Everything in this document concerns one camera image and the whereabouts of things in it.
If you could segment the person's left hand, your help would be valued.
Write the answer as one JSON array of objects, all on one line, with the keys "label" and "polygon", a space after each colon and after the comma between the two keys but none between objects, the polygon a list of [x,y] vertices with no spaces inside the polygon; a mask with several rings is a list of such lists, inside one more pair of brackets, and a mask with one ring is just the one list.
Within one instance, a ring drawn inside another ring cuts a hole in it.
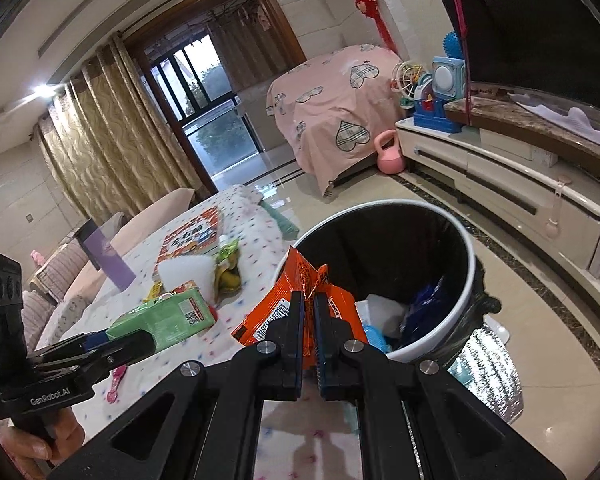
[{"label": "person's left hand", "polygon": [[54,465],[59,465],[85,441],[84,428],[71,408],[63,408],[58,412],[53,432],[56,439],[53,444],[49,444],[3,420],[0,422],[0,443],[27,479],[45,479],[46,474],[38,466],[38,462],[46,463],[49,460]]}]

